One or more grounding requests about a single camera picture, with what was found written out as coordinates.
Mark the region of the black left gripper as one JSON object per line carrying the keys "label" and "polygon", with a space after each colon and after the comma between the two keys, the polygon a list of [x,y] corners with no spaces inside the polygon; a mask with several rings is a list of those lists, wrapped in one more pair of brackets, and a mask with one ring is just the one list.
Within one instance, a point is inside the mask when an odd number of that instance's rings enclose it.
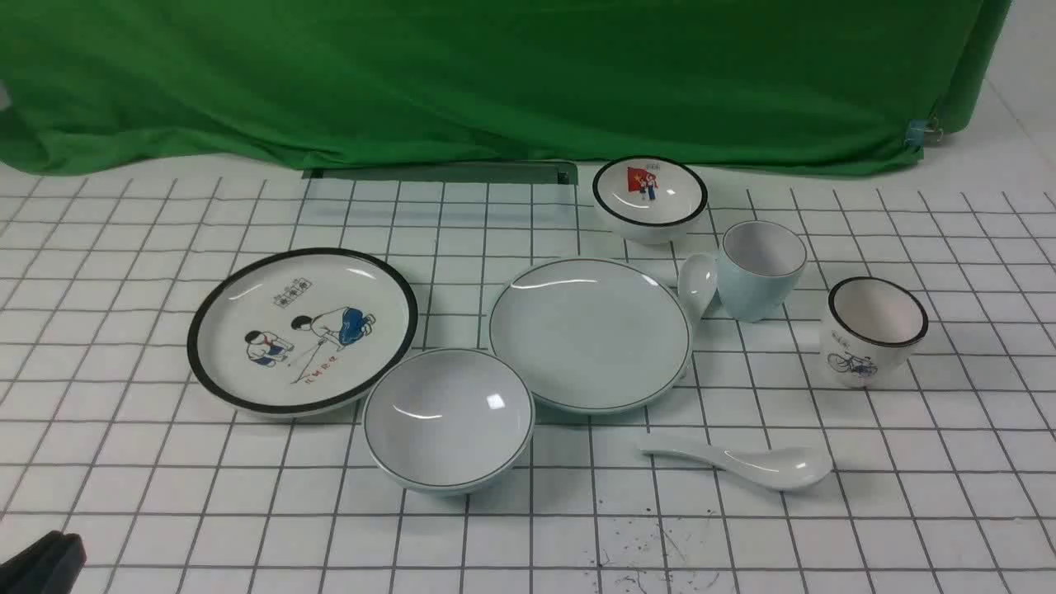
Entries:
{"label": "black left gripper", "polygon": [[1,565],[1,592],[71,593],[86,561],[79,534],[49,531]]}

